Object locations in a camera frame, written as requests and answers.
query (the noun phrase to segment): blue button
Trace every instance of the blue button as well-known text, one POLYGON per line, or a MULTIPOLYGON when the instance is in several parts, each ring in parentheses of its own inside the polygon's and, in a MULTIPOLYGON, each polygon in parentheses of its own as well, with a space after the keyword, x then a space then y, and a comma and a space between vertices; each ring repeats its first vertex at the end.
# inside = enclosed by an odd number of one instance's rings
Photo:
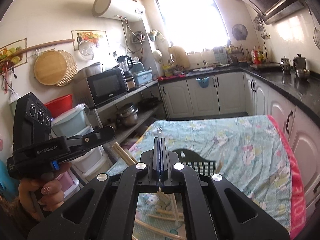
POLYGON ((54 169, 55 169, 56 171, 60 169, 59 164, 58 164, 57 161, 52 162, 52 165, 53 165, 53 167, 54 167, 54 169))

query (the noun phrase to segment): fruit painting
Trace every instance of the fruit painting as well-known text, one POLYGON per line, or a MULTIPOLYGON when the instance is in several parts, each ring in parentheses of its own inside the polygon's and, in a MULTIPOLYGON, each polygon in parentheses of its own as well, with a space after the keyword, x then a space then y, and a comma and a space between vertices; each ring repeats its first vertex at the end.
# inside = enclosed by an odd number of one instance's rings
POLYGON ((15 41, 0 48, 0 72, 3 70, 3 64, 6 63, 6 61, 13 67, 27 63, 27 53, 19 54, 19 50, 25 48, 27 48, 27 38, 15 41))
POLYGON ((79 49, 79 44, 83 40, 91 41, 96 45, 97 48, 104 47, 108 48, 108 38, 105 31, 71 31, 72 38, 75 39, 73 42, 73 48, 79 49))

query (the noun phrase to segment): camera lens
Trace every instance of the camera lens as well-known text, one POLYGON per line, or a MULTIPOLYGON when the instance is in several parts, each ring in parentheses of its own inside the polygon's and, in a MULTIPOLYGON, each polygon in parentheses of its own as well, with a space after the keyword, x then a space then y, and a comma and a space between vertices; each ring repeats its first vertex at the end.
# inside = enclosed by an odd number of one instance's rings
POLYGON ((44 114, 43 114, 42 110, 38 111, 38 121, 39 121, 39 123, 43 123, 43 121, 44 121, 44 114))
POLYGON ((35 114, 36 114, 36 107, 35 107, 35 105, 31 105, 29 110, 30 110, 31 116, 35 116, 35 114))
POLYGON ((47 126, 50 125, 50 118, 49 118, 48 116, 45 118, 45 124, 46 124, 47 126))

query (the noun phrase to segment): cartoon print blanket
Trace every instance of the cartoon print blanket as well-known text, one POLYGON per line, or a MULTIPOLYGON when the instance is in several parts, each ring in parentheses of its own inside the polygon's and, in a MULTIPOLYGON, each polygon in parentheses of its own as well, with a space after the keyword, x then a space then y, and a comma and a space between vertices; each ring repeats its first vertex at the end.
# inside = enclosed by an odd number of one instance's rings
MULTIPOLYGON (((165 138, 168 150, 190 149, 207 160, 216 160, 220 174, 283 225, 291 238, 303 228, 306 206, 300 172, 291 148, 271 116, 156 121, 130 149, 137 160, 142 152, 153 148, 154 137, 165 138)), ((121 173, 126 167, 119 160, 107 173, 121 173)), ((179 198, 177 202, 182 212, 179 198)), ((137 218, 185 236, 182 222, 149 217, 157 215, 156 209, 170 210, 171 206, 157 195, 139 195, 137 218)), ((134 226, 134 236, 139 240, 164 239, 139 225, 134 226)))

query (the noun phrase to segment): silver screw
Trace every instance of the silver screw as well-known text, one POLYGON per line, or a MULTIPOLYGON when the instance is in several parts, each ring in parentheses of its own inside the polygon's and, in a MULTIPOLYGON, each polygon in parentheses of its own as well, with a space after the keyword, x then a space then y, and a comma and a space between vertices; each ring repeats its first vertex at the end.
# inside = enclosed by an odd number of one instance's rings
POLYGON ((182 170, 184 168, 183 163, 176 163, 173 165, 176 170, 182 170))
POLYGON ((143 170, 143 169, 145 169, 146 168, 146 164, 145 163, 137 163, 136 164, 136 168, 138 169, 138 170, 143 170))
POLYGON ((211 178, 215 181, 220 181, 222 180, 222 176, 218 173, 212 174, 211 178))
POLYGON ((108 175, 105 174, 105 173, 100 173, 100 174, 97 176, 97 180, 98 180, 98 181, 105 181, 107 178, 108 178, 108 175))

